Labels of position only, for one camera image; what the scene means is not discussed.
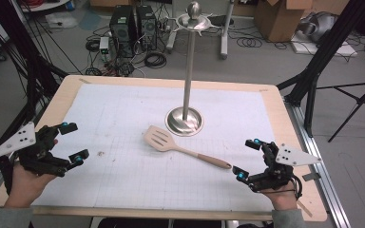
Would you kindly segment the white stand base legs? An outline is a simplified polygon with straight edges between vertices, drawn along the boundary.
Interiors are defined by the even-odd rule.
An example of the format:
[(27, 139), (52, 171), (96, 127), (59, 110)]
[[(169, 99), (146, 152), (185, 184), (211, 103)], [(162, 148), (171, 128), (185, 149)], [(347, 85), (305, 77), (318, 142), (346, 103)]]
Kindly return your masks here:
[(210, 20), (211, 14), (204, 14), (200, 3), (196, 0), (191, 0), (187, 5), (185, 13), (176, 14), (176, 7), (172, 6), (172, 17), (167, 20), (172, 22), (171, 31), (166, 43), (166, 50), (171, 52), (176, 40), (177, 33), (180, 30), (185, 30), (189, 35), (196, 37), (202, 35), (202, 32), (207, 29), (221, 30), (221, 51), (220, 57), (225, 60), (228, 56), (228, 30), (232, 19), (235, 0), (227, 0), (228, 7), (226, 14), (221, 17), (221, 25), (217, 26)]

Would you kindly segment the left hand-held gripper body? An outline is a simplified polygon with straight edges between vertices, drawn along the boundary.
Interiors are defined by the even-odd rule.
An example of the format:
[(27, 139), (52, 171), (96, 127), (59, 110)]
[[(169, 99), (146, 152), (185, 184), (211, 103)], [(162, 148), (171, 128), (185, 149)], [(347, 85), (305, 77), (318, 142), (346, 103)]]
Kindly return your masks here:
[(16, 152), (25, 169), (39, 175), (63, 177), (70, 169), (71, 162), (54, 157), (50, 150), (55, 146), (54, 140), (58, 134), (65, 135), (71, 131), (72, 123), (44, 125), (35, 131), (35, 124), (29, 122), (0, 145), (0, 157)]

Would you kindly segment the black computer tower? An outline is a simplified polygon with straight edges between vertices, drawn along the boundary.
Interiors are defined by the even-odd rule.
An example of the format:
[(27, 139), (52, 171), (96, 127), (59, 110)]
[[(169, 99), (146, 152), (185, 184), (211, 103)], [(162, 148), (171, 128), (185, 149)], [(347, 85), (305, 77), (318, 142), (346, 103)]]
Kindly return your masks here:
[(143, 50), (157, 48), (157, 21), (150, 6), (142, 5), (136, 8), (137, 28)]
[(131, 58), (137, 31), (131, 5), (117, 5), (112, 13), (109, 27), (119, 57)]

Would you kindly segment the black tripod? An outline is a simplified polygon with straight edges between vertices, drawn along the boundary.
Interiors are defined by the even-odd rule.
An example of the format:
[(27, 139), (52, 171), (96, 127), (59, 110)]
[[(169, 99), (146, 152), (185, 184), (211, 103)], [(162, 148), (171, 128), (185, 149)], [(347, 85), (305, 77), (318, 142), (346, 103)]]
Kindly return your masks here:
[(346, 91), (347, 87), (357, 87), (357, 86), (365, 86), (365, 83), (355, 83), (355, 84), (347, 84), (347, 85), (327, 85), (320, 86), (317, 89), (334, 89), (347, 97), (352, 98), (355, 101), (355, 106), (352, 108), (349, 115), (343, 121), (343, 123), (338, 127), (338, 129), (334, 132), (334, 134), (329, 138), (328, 142), (331, 143), (335, 137), (339, 134), (339, 132), (345, 127), (345, 125), (354, 117), (357, 111), (365, 105), (365, 93), (360, 96), (356, 96), (348, 91)]

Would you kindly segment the cardboard box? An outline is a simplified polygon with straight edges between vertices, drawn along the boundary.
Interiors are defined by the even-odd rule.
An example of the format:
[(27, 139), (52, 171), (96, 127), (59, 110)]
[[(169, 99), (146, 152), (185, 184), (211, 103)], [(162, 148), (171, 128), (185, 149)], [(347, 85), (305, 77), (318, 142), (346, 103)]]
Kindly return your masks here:
[(292, 39), (303, 12), (313, 0), (259, 0), (254, 23), (261, 35), (271, 42)]

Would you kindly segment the white grid mat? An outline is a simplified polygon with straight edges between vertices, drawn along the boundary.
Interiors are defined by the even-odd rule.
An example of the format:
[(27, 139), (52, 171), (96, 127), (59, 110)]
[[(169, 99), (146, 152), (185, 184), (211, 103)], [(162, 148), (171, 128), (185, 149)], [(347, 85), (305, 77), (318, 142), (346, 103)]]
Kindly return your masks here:
[[(83, 149), (85, 163), (53, 180), (40, 206), (269, 212), (262, 194), (221, 169), (176, 151), (159, 152), (144, 141), (151, 125), (164, 127), (166, 113), (181, 105), (179, 88), (84, 84), (65, 116), (77, 131), (59, 137), (52, 153), (66, 158)], [(250, 91), (194, 89), (190, 104), (204, 119), (202, 130), (176, 143), (250, 174), (264, 171), (248, 139), (275, 135), (262, 96)]]

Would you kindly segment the beige slotted spatula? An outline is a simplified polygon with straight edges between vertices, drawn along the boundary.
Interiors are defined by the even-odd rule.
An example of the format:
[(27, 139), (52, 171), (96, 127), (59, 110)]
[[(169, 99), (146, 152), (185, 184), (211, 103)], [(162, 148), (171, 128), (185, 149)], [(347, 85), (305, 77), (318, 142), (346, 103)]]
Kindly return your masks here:
[(154, 125), (151, 125), (150, 127), (148, 127), (148, 129), (144, 133), (144, 141), (160, 152), (167, 152), (167, 151), (171, 151), (171, 150), (178, 151), (178, 152), (184, 153), (186, 155), (192, 156), (196, 159), (199, 159), (203, 162), (207, 162), (212, 165), (215, 165), (222, 169), (231, 169), (232, 168), (232, 165), (227, 161), (223, 161), (223, 160), (211, 157), (211, 156), (207, 156), (207, 155), (204, 155), (201, 153), (190, 151), (188, 149), (178, 146), (175, 143), (172, 135), (168, 131), (161, 129)]

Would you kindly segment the silver grey machine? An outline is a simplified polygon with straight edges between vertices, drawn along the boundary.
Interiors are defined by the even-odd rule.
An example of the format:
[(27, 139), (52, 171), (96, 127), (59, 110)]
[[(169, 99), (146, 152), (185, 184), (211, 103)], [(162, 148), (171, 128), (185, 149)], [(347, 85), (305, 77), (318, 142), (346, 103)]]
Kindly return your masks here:
[(300, 20), (297, 31), (301, 31), (311, 41), (318, 44), (333, 28), (336, 21), (337, 16), (330, 12), (311, 12)]

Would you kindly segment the thin wooden strip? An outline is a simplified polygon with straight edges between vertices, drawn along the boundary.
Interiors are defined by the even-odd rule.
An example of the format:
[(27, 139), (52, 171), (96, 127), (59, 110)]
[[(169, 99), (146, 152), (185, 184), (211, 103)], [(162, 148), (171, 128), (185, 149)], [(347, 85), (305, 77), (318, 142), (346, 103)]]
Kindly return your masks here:
[(312, 217), (312, 212), (301, 202), (301, 200), (297, 201), (297, 205), (301, 208), (301, 210), (308, 215), (308, 217)]

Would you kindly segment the person's left hand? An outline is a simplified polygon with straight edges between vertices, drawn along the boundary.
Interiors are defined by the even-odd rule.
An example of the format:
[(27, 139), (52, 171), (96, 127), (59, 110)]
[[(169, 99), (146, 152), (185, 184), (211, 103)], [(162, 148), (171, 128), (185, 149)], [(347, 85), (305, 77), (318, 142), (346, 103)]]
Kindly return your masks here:
[(12, 187), (4, 207), (29, 208), (54, 179), (54, 175), (37, 175), (26, 170), (21, 164), (16, 163), (13, 167)]

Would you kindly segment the person's right hand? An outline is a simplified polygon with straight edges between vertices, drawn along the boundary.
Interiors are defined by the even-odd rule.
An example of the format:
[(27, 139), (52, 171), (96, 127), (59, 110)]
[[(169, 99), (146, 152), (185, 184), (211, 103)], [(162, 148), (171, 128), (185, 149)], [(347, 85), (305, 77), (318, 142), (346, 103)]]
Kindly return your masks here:
[(275, 210), (295, 210), (297, 206), (296, 190), (291, 182), (281, 186), (279, 189), (265, 189), (261, 193), (271, 202)]

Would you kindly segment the small grey power box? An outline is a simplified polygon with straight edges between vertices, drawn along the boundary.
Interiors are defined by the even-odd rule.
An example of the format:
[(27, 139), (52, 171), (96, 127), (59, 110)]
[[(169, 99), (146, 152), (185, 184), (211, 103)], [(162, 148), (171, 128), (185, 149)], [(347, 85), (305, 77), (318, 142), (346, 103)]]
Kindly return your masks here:
[(100, 38), (99, 50), (102, 54), (108, 54), (109, 53), (109, 38), (108, 37), (101, 37)]

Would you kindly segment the white flat board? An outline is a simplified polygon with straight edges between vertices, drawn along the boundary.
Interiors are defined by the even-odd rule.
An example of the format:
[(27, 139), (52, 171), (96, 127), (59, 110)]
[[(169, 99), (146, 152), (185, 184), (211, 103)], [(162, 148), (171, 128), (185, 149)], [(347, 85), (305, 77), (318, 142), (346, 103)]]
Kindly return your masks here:
[[(317, 43), (313, 42), (301, 32), (297, 32), (293, 36), (291, 45), (296, 54), (314, 55), (318, 50)], [(347, 42), (343, 42), (341, 47), (336, 51), (336, 56), (354, 57), (357, 56), (357, 53)]]

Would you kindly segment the steel utensil hanging stand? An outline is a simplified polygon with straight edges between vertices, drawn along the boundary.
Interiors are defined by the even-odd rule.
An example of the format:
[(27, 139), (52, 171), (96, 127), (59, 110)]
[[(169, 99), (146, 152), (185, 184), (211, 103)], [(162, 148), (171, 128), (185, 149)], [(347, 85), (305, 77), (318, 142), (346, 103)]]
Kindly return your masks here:
[(181, 137), (190, 137), (198, 134), (203, 128), (202, 114), (190, 106), (195, 40), (198, 35), (202, 35), (204, 30), (213, 28), (214, 25), (211, 23), (209, 16), (202, 14), (202, 7), (197, 1), (189, 3), (186, 13), (179, 16), (176, 23), (177, 30), (186, 30), (188, 32), (183, 103), (182, 106), (171, 109), (164, 121), (171, 133)]

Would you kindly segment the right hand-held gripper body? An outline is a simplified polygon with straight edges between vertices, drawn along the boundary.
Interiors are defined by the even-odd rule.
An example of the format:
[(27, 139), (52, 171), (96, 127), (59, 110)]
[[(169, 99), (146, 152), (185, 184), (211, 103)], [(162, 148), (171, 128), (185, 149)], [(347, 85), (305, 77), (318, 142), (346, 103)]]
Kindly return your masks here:
[(263, 173), (248, 177), (248, 186), (253, 192), (278, 189), (294, 177), (294, 167), (322, 162), (322, 159), (296, 149), (285, 143), (263, 142), (260, 149), (267, 168)]

